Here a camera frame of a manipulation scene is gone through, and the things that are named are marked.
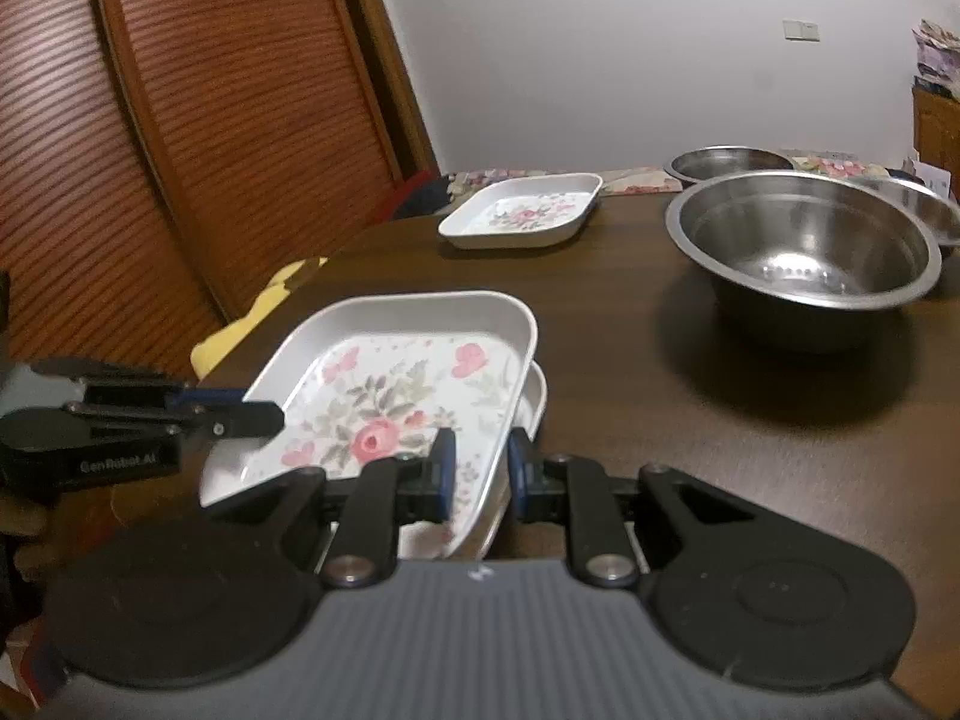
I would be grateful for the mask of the floral square plate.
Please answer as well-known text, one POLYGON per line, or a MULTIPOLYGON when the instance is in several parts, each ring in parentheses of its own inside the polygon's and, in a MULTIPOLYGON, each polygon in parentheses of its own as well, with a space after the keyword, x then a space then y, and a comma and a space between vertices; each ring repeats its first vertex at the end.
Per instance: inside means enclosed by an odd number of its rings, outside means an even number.
MULTIPOLYGON (((548 385, 544 369, 537 361, 530 365, 523 391, 514 411, 514 427, 523 429, 529 440, 534 440, 547 411, 548 385)), ((493 544, 501 523, 512 504, 512 476, 506 442, 501 458, 494 467, 487 495, 478 509, 477 520, 449 554, 455 561, 482 561, 493 544)))
POLYGON ((438 234, 460 250, 547 249, 578 234, 603 183, 592 172, 497 182, 444 216, 438 234))
POLYGON ((441 525, 402 528, 398 552, 478 561, 508 507, 506 439, 514 427, 537 433, 547 405, 537 341, 532 309, 500 291, 329 305, 285 338, 245 392, 283 410, 283 431, 215 445, 200 504, 300 466, 337 479, 378 458, 421 457, 449 429, 457 450, 451 513, 441 525))

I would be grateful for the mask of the small steel bowl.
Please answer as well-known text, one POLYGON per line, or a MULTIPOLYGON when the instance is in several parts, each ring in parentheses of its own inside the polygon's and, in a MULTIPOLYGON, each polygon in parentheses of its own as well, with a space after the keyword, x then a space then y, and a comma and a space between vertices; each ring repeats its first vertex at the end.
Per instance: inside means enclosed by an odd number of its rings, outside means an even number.
POLYGON ((664 171, 683 187, 742 172, 793 169, 793 161, 784 154, 743 145, 713 145, 692 149, 675 156, 664 166, 664 171))

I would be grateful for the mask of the large steel bowl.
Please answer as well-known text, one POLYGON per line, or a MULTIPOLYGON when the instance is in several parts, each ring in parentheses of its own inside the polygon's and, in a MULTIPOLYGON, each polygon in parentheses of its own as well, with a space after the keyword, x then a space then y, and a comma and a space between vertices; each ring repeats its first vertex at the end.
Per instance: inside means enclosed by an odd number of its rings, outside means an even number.
POLYGON ((870 188, 797 171, 700 182, 664 213, 675 247, 723 298, 866 314, 937 284, 942 254, 914 213, 870 188))

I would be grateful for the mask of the wooden slatted wardrobe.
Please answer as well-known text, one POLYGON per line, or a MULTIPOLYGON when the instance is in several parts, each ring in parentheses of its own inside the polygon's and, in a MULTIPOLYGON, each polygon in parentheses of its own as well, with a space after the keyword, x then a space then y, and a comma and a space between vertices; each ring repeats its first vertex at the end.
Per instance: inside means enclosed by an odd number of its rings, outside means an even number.
POLYGON ((8 349, 185 374, 437 167, 382 0, 2 0, 8 349))

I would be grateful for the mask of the white paper bag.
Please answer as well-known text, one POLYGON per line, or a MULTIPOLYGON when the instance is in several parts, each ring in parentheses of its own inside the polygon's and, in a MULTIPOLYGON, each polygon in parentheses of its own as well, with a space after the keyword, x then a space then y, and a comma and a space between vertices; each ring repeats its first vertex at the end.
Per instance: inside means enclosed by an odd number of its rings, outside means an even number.
POLYGON ((923 163, 919 160, 907 161, 908 172, 932 192, 944 199, 952 196, 952 174, 947 169, 923 163))

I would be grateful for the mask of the wooden sideboard cabinet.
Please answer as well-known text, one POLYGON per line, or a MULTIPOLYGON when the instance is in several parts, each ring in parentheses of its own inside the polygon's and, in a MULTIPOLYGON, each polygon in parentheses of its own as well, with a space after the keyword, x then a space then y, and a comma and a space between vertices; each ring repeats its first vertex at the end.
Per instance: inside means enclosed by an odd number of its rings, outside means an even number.
POLYGON ((952 98, 913 88, 914 149, 923 163, 950 174, 950 193, 958 197, 960 104, 952 98))

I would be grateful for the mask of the stack of folded fabrics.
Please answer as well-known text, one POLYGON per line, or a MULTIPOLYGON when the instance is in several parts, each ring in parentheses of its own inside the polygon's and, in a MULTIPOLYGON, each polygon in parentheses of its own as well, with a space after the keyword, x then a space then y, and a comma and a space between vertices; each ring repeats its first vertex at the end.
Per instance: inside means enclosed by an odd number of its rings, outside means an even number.
POLYGON ((921 20, 913 28, 916 78, 937 94, 958 99, 960 93, 960 39, 957 32, 921 20))

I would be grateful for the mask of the white wall switch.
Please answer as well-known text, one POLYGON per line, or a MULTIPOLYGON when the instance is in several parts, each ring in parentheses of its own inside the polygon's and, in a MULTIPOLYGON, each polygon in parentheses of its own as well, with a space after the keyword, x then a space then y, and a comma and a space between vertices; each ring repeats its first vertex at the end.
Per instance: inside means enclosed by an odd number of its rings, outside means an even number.
POLYGON ((818 43, 820 29, 812 21, 784 20, 782 21, 782 36, 791 43, 818 43))

